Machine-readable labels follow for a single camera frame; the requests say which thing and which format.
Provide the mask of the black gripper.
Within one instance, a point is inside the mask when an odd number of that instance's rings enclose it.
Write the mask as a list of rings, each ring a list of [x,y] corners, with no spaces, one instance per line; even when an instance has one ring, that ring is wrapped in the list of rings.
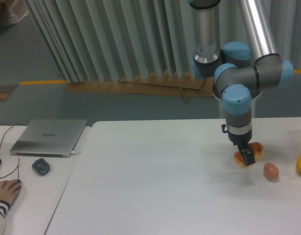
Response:
[[[221,125],[222,132],[228,135],[229,140],[238,147],[242,156],[244,166],[250,166],[255,163],[255,154],[249,147],[249,141],[252,138],[251,127],[232,127],[228,124]]]

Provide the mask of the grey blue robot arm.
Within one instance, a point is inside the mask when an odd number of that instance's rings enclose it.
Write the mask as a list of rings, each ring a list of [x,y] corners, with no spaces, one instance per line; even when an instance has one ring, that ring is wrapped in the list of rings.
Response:
[[[291,83],[293,65],[280,58],[262,1],[238,2],[249,43],[230,42],[223,49],[217,44],[219,1],[191,0],[189,5],[196,42],[193,69],[203,78],[214,78],[213,91],[226,120],[222,131],[238,147],[244,165],[252,165],[252,99],[263,89]]]

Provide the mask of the person's hand on mouse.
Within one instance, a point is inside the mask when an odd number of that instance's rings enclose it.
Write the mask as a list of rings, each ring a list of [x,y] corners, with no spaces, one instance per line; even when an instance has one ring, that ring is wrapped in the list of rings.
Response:
[[[5,180],[0,182],[0,201],[11,206],[21,191],[21,180]]]

